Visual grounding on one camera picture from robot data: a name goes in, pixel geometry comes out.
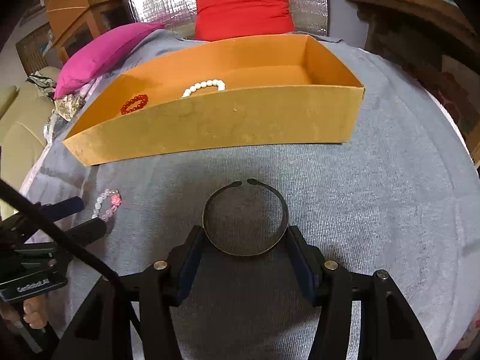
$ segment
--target human hand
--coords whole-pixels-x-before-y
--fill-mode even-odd
[[[0,316],[6,321],[20,321],[20,315],[17,310],[8,303],[0,303]]]
[[[27,322],[32,329],[43,329],[49,321],[47,316],[47,298],[45,295],[39,295],[25,300],[23,302],[23,311],[25,312],[23,320]]]

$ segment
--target screw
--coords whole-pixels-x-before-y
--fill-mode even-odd
[[[333,261],[332,259],[325,261],[323,265],[326,269],[330,269],[331,271],[334,271],[338,268],[338,263],[336,261]]]
[[[153,268],[155,268],[157,271],[161,271],[168,267],[168,263],[166,261],[163,261],[162,259],[160,261],[157,261],[153,264]]]
[[[382,280],[387,280],[390,277],[390,275],[385,269],[380,269],[379,271],[377,271],[377,276]]]

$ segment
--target gray towel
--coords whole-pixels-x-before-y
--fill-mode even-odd
[[[100,82],[84,109],[119,73],[197,44],[153,32]],[[445,359],[480,303],[477,173],[440,109],[414,80],[378,56],[344,43],[323,44],[366,87],[348,143],[234,147],[85,168],[63,146],[63,131],[28,197],[53,203],[81,196],[87,208],[66,220],[66,228],[90,218],[105,188],[118,189],[123,203],[107,224],[110,233],[88,249],[123,275],[183,243],[201,223],[212,192],[253,176],[285,196],[290,224],[326,257],[363,274],[389,271],[438,358]],[[225,195],[212,210],[215,231],[239,248],[255,237],[261,242],[279,221],[275,199],[245,188],[252,189]],[[70,265],[69,285],[50,294],[59,332],[98,277],[79,261]],[[190,296],[172,309],[184,358],[209,360],[306,359],[319,312],[302,298],[282,243],[245,260],[207,245]],[[356,359],[359,323],[355,304],[349,359]],[[136,358],[142,357],[140,347],[135,338]]]

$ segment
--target black plastic mount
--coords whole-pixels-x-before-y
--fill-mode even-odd
[[[84,208],[79,197],[44,205],[40,211],[52,222],[66,218]],[[32,329],[21,316],[23,301],[56,290],[68,283],[66,271],[72,256],[54,242],[25,244],[38,228],[17,213],[0,223],[0,307],[14,310],[18,319],[6,323],[0,318],[0,353],[7,359],[49,360],[59,343],[55,331],[47,324]],[[81,246],[87,246],[106,233],[106,224],[98,218],[78,225],[65,234]]]
[[[188,297],[197,272],[205,232],[195,226],[186,242],[165,261],[121,277],[129,301],[140,302],[146,360],[181,360],[170,316]],[[436,359],[419,321],[386,271],[372,276],[349,272],[308,245],[296,226],[285,243],[303,296],[322,307],[310,360],[343,360],[350,339],[352,301],[361,300],[360,360]],[[126,307],[110,283],[99,279],[63,335],[53,360],[131,360]]]

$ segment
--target pink flower bead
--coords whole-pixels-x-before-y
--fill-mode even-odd
[[[119,206],[122,203],[122,198],[120,195],[112,195],[112,204],[115,206]]]

